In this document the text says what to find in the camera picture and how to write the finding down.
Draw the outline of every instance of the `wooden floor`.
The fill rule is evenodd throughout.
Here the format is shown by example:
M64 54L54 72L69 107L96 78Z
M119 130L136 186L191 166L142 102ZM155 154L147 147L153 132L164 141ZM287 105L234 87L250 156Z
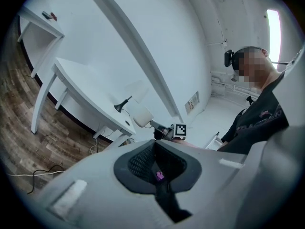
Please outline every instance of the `wooden floor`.
M0 54L0 156L9 174L32 174L37 169L49 170L53 165L68 169L91 155L95 145L92 134L75 124L47 98L39 129L31 132L33 106L40 90L17 43L17 19L8 31ZM99 141L99 152L109 144ZM56 175L35 177L39 192ZM29 192L32 177L11 177L18 188Z

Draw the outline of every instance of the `black cable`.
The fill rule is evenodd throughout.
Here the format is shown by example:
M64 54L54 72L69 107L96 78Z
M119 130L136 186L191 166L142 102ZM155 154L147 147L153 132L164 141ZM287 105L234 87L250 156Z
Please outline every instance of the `black cable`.
M124 110L124 109L122 109L122 110ZM130 114L128 113L128 111L127 110L124 110L124 111L126 111L127 112L127 114L129 115L129 117L130 117Z
M54 167L56 167L56 166L59 166L61 169L63 169L60 165L54 165L54 166L52 166L49 170L35 170L34 172L33 172L33 188L32 188L32 190L31 190L31 192L28 192L27 194L30 194L30 193L32 193L33 191L34 191L34 185L35 185L35 173L37 172L37 171L45 171L45 172L50 172Z

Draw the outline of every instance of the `cable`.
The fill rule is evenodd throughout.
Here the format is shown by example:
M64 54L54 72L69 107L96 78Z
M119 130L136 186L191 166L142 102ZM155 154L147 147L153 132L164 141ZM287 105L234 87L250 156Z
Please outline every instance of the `cable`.
M97 139L98 139L98 138L96 138L96 143L95 143L95 145L93 145L93 146L90 148L90 152L91 152L92 155L93 155L92 148L95 147L95 146L97 146Z
M60 165L54 165L54 166L52 166L49 170L35 170L34 172L33 172L33 188L32 188L32 190L31 190L31 192L28 192L27 194L30 194L30 193L32 193L33 191L34 191L34 188L35 188L35 173L37 172L37 171L45 171L45 172L50 172L54 167L56 167L56 166L59 166L60 168L62 168Z
M96 144L97 144L96 154L99 152L99 143L100 143L100 142L98 142L98 141L97 141L97 138L96 138Z
M60 173L60 172L65 172L64 170L59 170L59 171L55 171L52 173L43 173L43 174L38 174L38 175L34 175L35 177L39 177L39 176L45 176L45 175L53 175L56 173ZM27 174L22 174L22 175L12 175L12 174L7 174L8 176L11 177L32 177L33 175L27 175Z
M104 136L104 137L108 137L108 136L112 135L113 133L114 133L114 131L113 131L113 132L111 132L109 135L106 135L106 136Z
M124 109L122 109L122 110L124 110ZM130 117L130 114L128 113L128 111L127 110L124 110L124 111L126 111L127 112L127 114L129 115L129 117Z

